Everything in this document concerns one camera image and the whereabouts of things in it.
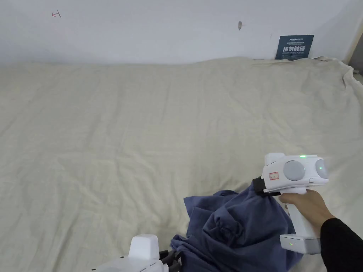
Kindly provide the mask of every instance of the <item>sticker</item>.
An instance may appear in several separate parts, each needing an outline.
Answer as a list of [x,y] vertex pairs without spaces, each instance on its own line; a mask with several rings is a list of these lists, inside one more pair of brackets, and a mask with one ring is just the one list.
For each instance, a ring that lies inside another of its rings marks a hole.
[[277,172],[270,173],[269,175],[270,175],[270,180],[278,180]]
[[307,58],[313,39],[314,35],[280,36],[275,59]]

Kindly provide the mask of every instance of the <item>gripper handle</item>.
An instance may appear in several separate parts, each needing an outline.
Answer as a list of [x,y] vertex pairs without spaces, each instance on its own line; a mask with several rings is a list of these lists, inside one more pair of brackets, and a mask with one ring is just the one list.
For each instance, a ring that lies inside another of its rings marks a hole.
[[[280,191],[283,193],[306,194],[306,187],[288,188]],[[290,214],[291,221],[293,222],[295,234],[305,238],[317,238],[313,226],[309,221],[299,212],[293,204],[287,204],[287,209]]]

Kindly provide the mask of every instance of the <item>mattress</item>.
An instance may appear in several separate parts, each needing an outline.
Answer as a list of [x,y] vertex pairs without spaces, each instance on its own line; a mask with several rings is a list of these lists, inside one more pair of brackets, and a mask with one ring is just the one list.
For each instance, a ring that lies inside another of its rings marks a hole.
[[269,152],[324,157],[316,190],[363,237],[362,104],[327,58],[1,67],[0,271],[89,271],[137,234],[167,249],[183,197],[243,190]]

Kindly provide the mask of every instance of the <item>white handheld device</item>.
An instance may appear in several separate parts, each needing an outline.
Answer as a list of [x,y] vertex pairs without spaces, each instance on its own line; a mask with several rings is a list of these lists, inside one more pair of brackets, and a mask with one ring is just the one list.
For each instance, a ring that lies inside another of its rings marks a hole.
[[[261,179],[264,193],[280,192],[305,194],[307,187],[323,185],[329,181],[324,160],[317,155],[286,156],[283,153],[269,153]],[[321,252],[320,239],[316,237],[311,224],[292,205],[287,204],[296,234],[280,235],[284,249],[303,253]]]

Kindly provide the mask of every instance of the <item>blue cloth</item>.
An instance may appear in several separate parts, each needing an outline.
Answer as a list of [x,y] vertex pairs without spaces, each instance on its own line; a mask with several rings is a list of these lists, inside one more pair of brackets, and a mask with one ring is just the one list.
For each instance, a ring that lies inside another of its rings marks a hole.
[[280,234],[295,233],[289,216],[273,197],[257,196],[253,185],[184,203],[187,238],[171,240],[172,249],[183,252],[184,272],[283,272],[302,258],[280,244]]

